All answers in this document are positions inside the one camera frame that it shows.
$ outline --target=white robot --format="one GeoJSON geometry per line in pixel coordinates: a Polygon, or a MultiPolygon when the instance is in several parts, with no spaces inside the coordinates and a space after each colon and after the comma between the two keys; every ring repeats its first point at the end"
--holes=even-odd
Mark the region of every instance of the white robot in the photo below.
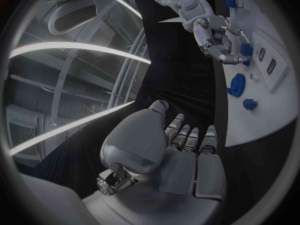
{"type": "Polygon", "coordinates": [[[224,31],[239,36],[240,40],[250,46],[250,41],[244,32],[222,16],[214,14],[206,0],[155,0],[157,3],[173,9],[179,17],[163,22],[180,22],[183,27],[193,33],[200,50],[209,57],[223,64],[240,64],[248,61],[249,56],[235,56],[231,54],[232,43],[224,35],[224,31]]]}

